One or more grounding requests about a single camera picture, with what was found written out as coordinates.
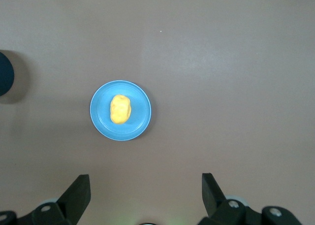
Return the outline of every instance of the yellow food item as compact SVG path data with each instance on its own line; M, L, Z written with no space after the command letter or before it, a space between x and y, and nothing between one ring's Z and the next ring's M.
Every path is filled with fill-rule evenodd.
M110 103L110 119L113 123L125 123L131 114L130 99L123 95L116 95Z

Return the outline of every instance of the plate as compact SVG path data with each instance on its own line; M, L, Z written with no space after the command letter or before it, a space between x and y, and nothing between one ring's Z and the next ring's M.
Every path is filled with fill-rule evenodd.
M115 95L130 99L131 114L124 124L115 124L110 119L110 103ZM151 104L146 93L136 84L118 80L101 86L94 94L90 115L96 129L112 140L131 140L138 137L149 125Z

